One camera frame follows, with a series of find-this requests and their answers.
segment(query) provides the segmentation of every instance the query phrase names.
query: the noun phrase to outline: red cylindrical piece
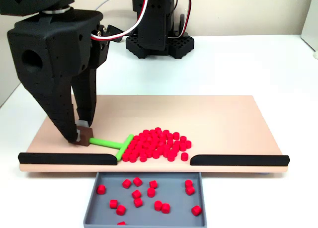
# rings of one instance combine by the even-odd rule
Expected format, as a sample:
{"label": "red cylindrical piece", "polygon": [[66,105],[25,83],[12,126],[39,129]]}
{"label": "red cylindrical piece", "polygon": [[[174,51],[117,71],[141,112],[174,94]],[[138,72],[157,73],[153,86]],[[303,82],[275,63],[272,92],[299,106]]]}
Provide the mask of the red cylindrical piece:
{"label": "red cylindrical piece", "polygon": [[150,182],[149,182],[149,186],[152,187],[152,188],[157,188],[157,187],[158,187],[158,183],[157,183],[156,180],[150,181]]}
{"label": "red cylindrical piece", "polygon": [[184,152],[186,150],[187,150],[186,145],[184,143],[180,144],[180,151]]}
{"label": "red cylindrical piece", "polygon": [[130,188],[131,186],[131,181],[129,179],[126,179],[124,182],[123,182],[123,187],[128,189]]}
{"label": "red cylindrical piece", "polygon": [[137,187],[139,187],[143,184],[142,180],[138,177],[136,177],[133,182]]}
{"label": "red cylindrical piece", "polygon": [[162,208],[162,202],[161,201],[155,201],[155,210],[157,212],[161,211]]}
{"label": "red cylindrical piece", "polygon": [[135,207],[141,207],[143,205],[143,200],[141,198],[137,198],[134,200]]}
{"label": "red cylindrical piece", "polygon": [[146,151],[147,157],[152,157],[153,156],[153,150],[147,150]]}
{"label": "red cylindrical piece", "polygon": [[134,199],[137,199],[141,197],[141,192],[139,190],[136,190],[131,195],[133,196]]}
{"label": "red cylindrical piece", "polygon": [[155,194],[156,194],[156,191],[155,191],[154,188],[152,188],[152,187],[148,188],[148,190],[147,190],[147,195],[148,195],[149,197],[154,197]]}
{"label": "red cylindrical piece", "polygon": [[97,188],[98,195],[104,195],[106,193],[106,187],[104,185],[99,185]]}
{"label": "red cylindrical piece", "polygon": [[135,145],[130,144],[130,145],[128,145],[128,148],[131,149],[131,150],[134,150],[135,149]]}
{"label": "red cylindrical piece", "polygon": [[129,161],[130,162],[136,162],[137,161],[137,155],[135,153],[132,153],[129,155]]}
{"label": "red cylindrical piece", "polygon": [[181,154],[181,160],[182,160],[182,161],[188,161],[188,159],[189,159],[188,153],[183,152],[183,153]]}
{"label": "red cylindrical piece", "polygon": [[186,145],[187,149],[189,149],[189,148],[191,148],[192,143],[191,143],[191,141],[187,140],[187,141],[185,142],[185,145]]}
{"label": "red cylindrical piece", "polygon": [[167,140],[167,145],[169,145],[170,146],[170,148],[172,147],[172,145],[173,145],[173,140]]}
{"label": "red cylindrical piece", "polygon": [[178,132],[173,133],[173,139],[178,140],[180,138],[180,134]]}
{"label": "red cylindrical piece", "polygon": [[201,214],[202,209],[201,209],[201,207],[199,207],[199,206],[195,206],[195,207],[193,207],[193,208],[191,209],[191,212],[192,212],[193,215],[198,216],[198,215]]}
{"label": "red cylindrical piece", "polygon": [[143,143],[143,148],[144,149],[147,150],[149,148],[149,146],[150,146],[150,144],[148,142]]}
{"label": "red cylindrical piece", "polygon": [[174,156],[168,156],[168,161],[169,161],[169,162],[173,162],[173,161],[174,161],[174,158],[175,158]]}
{"label": "red cylindrical piece", "polygon": [[186,140],[187,140],[187,137],[185,137],[185,136],[181,136],[181,137],[180,137],[180,142],[181,142],[181,143],[185,143]]}
{"label": "red cylindrical piece", "polygon": [[173,134],[172,133],[167,134],[167,139],[168,140],[172,140],[173,139]]}
{"label": "red cylindrical piece", "polygon": [[116,209],[117,206],[118,206],[118,201],[117,201],[117,200],[110,200],[110,202],[109,202],[109,207],[110,207],[111,209]]}
{"label": "red cylindrical piece", "polygon": [[118,215],[123,216],[123,215],[125,215],[125,212],[126,212],[126,207],[124,207],[123,205],[119,205],[117,207],[116,213]]}
{"label": "red cylindrical piece", "polygon": [[186,187],[185,188],[185,193],[191,196],[195,192],[194,187]]}
{"label": "red cylindrical piece", "polygon": [[170,212],[170,205],[168,203],[164,203],[161,207],[161,211],[164,214],[168,214]]}
{"label": "red cylindrical piece", "polygon": [[158,150],[153,151],[153,158],[157,159],[160,157],[160,152]]}
{"label": "red cylindrical piece", "polygon": [[123,158],[123,161],[124,161],[124,162],[128,162],[128,161],[129,161],[129,153],[126,153],[126,152],[125,152],[125,153],[123,154],[122,158]]}
{"label": "red cylindrical piece", "polygon": [[186,180],[186,181],[184,182],[184,186],[185,186],[185,188],[187,188],[187,187],[192,187],[192,186],[193,186],[193,183],[192,183],[191,180]]}

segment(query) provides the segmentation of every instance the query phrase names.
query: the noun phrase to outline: white wall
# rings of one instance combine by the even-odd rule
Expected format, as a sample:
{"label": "white wall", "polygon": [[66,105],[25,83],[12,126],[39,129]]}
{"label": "white wall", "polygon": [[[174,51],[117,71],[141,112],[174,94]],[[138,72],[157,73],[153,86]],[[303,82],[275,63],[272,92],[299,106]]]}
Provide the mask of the white wall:
{"label": "white wall", "polygon": [[[76,8],[95,9],[103,0],[76,0]],[[190,35],[300,34],[311,0],[192,0]],[[186,12],[180,0],[176,15]],[[136,21],[131,0],[112,0],[100,9],[104,25],[122,30]]]}

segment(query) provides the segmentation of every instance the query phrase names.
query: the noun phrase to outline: red cable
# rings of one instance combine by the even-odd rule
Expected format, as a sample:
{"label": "red cable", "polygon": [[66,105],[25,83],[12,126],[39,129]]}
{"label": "red cable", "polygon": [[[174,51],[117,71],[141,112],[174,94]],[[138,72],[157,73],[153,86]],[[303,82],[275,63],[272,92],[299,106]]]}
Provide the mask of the red cable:
{"label": "red cable", "polygon": [[[147,6],[145,5],[145,3],[146,3],[146,0],[144,0],[144,2],[143,2],[143,7],[142,7],[141,11],[143,11],[144,7],[147,7]],[[101,41],[113,41],[113,40],[115,40],[115,39],[122,38],[122,37],[123,37],[123,36],[117,37],[117,38],[112,38],[112,39],[98,39],[98,38],[94,38],[94,37],[90,37],[90,38],[91,38],[92,40],[101,42]]]}

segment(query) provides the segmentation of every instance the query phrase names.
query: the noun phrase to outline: pile of red pieces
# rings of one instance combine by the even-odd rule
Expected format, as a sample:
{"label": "pile of red pieces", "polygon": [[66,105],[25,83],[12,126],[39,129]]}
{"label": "pile of red pieces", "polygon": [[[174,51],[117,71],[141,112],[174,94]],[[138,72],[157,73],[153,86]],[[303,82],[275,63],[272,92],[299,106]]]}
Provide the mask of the pile of red pieces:
{"label": "pile of red pieces", "polygon": [[188,153],[185,151],[191,148],[191,141],[180,133],[170,133],[169,130],[162,131],[157,127],[154,130],[144,130],[130,142],[123,154],[124,162],[136,162],[137,158],[141,162],[146,162],[148,158],[159,158],[163,156],[168,161],[173,162],[181,151],[181,160],[188,160]]}

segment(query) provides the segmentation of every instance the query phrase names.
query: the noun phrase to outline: black plastic part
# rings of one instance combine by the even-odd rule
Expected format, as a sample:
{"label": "black plastic part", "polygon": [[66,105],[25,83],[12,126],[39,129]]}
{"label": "black plastic part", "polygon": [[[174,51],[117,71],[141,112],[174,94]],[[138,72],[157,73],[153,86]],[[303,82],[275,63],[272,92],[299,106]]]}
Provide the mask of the black plastic part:
{"label": "black plastic part", "polygon": [[103,28],[102,18],[91,10],[40,13],[8,32],[18,78],[70,143],[78,137],[71,85],[79,118],[93,121],[96,69],[106,61],[109,43],[92,41],[90,34]]}
{"label": "black plastic part", "polygon": [[43,10],[63,8],[74,0],[0,0],[0,14],[30,15]]}
{"label": "black plastic part", "polygon": [[128,37],[126,39],[126,48],[140,59],[144,59],[149,55],[170,55],[175,59],[181,59],[194,49],[194,39],[190,36],[178,39],[168,39],[165,49],[160,51],[145,49],[140,45],[138,37]]}
{"label": "black plastic part", "polygon": [[117,165],[117,158],[104,153],[21,152],[20,164]]}
{"label": "black plastic part", "polygon": [[288,155],[199,154],[191,158],[192,166],[288,166]]}
{"label": "black plastic part", "polygon": [[[133,0],[133,10],[137,12],[137,16],[141,13],[143,2],[144,0]],[[134,35],[126,39],[126,48],[138,58],[171,55],[181,59],[194,49],[194,40],[188,36],[168,39],[176,36],[173,28],[174,0],[148,0],[143,20]]]}

